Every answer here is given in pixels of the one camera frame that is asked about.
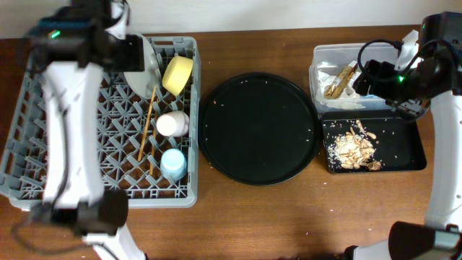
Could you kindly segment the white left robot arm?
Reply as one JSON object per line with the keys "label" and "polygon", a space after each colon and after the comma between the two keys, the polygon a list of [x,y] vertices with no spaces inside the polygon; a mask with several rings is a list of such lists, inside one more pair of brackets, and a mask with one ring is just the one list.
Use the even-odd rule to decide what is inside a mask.
{"label": "white left robot arm", "polygon": [[101,259],[145,259],[126,221],[128,197],[105,189],[97,158],[97,100],[104,71],[140,72],[143,43],[127,28],[126,1],[72,1],[28,30],[29,72],[42,76],[48,167],[41,202],[11,229],[22,247],[22,228],[43,224],[67,228]]}

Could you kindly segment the yellow plastic bowl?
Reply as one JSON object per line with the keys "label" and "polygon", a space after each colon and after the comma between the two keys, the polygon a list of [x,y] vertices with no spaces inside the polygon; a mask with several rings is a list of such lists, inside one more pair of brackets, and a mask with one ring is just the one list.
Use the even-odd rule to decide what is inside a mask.
{"label": "yellow plastic bowl", "polygon": [[175,56],[167,65],[162,78],[163,87],[172,95],[178,96],[184,89],[193,70],[193,60]]}

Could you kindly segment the food scraps pile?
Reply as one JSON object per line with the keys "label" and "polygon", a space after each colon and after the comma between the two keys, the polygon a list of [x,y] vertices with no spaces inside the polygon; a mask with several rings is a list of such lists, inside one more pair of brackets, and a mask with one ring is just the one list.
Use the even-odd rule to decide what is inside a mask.
{"label": "food scraps pile", "polygon": [[350,127],[340,134],[328,134],[327,162],[331,170],[368,170],[378,171],[382,162],[374,156],[376,149],[373,141],[377,136],[367,131],[359,119],[347,120]]}

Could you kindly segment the pink plastic cup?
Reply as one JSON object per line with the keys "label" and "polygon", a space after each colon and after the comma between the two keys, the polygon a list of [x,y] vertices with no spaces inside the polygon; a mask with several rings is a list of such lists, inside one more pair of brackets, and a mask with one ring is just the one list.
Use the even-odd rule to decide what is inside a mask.
{"label": "pink plastic cup", "polygon": [[189,117],[183,111],[169,112],[156,120],[156,127],[165,137],[182,137],[188,133]]}

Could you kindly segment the light blue plastic cup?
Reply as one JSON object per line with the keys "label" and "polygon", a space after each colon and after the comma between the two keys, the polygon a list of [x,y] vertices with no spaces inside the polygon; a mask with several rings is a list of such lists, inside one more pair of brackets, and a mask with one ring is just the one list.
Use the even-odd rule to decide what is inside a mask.
{"label": "light blue plastic cup", "polygon": [[162,175],[171,181],[179,181],[187,173],[187,160],[179,149],[166,150],[160,162]]}

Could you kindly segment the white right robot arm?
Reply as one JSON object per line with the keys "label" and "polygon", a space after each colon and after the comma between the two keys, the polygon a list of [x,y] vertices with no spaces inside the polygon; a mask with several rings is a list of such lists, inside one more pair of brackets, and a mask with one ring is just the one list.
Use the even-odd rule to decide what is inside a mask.
{"label": "white right robot arm", "polygon": [[461,14],[425,17],[419,50],[406,66],[370,60],[353,84],[414,118],[430,110],[435,158],[424,224],[395,222],[387,240],[350,246],[343,259],[461,258]]}

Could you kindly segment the brown snack wrapper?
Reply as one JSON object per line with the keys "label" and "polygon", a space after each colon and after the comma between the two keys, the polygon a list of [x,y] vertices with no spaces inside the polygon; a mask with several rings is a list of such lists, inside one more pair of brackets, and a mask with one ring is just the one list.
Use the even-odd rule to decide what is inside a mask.
{"label": "brown snack wrapper", "polygon": [[327,86],[323,96],[325,99],[334,100],[341,96],[342,92],[347,88],[347,85],[351,78],[354,76],[358,67],[356,61],[352,61],[348,66],[346,66],[332,81],[332,83]]}

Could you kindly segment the white round plate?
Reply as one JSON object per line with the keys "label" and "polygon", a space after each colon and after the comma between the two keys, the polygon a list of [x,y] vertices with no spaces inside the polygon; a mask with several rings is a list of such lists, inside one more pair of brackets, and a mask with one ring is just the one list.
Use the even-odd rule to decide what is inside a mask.
{"label": "white round plate", "polygon": [[154,87],[162,86],[160,65],[151,43],[140,33],[135,33],[135,36],[143,43],[144,70],[125,71],[123,75],[129,87],[138,96],[151,98]]}

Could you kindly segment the white paper napkin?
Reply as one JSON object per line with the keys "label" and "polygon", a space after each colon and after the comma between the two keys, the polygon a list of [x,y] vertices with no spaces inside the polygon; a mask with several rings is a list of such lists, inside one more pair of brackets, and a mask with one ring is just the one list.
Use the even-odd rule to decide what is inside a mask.
{"label": "white paper napkin", "polygon": [[346,88],[341,92],[338,98],[327,99],[324,96],[324,92],[336,79],[336,76],[318,71],[318,81],[314,90],[315,100],[328,108],[341,110],[359,110],[365,108],[365,106],[359,102],[361,97],[352,89],[352,85],[359,75],[360,73],[358,71],[354,73]]}

